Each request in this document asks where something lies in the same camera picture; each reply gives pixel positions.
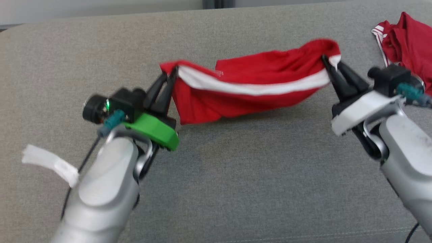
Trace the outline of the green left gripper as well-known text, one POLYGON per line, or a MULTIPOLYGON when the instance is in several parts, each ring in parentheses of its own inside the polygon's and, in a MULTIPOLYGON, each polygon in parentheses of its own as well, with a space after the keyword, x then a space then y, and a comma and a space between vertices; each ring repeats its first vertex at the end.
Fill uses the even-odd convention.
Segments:
MULTIPOLYGON (((143 107, 145 109, 150 109, 152 104, 155 102, 153 104, 153 112, 158 114, 168 114, 172 92, 174 90, 174 84, 177 80, 178 73, 179 66, 175 66, 169 75, 167 75, 167 73, 162 73, 156 79, 146 92, 143 101, 143 107), (166 83, 166 86, 159 95, 164 83, 166 83)), ((177 131, 157 117, 147 113, 142 113, 133 123, 124 122, 123 124, 127 129, 132 129, 145 135, 151 141, 156 142, 159 146, 170 151, 175 151, 178 148, 180 140, 177 131)))

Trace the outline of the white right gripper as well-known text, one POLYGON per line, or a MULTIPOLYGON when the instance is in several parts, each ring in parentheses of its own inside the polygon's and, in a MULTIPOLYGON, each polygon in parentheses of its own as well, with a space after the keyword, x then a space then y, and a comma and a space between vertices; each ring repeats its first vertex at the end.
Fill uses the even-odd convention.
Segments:
MULTIPOLYGON (((369 84, 344 62, 339 62, 335 67, 330 63, 329 57, 324 54, 322 61, 340 102, 369 91, 369 84)), ((331 128, 334 134, 341 136, 362 122, 367 120, 371 122, 386 117, 393 108, 402 107, 403 97, 401 95, 389 98, 377 91, 371 91, 333 118, 331 128)))

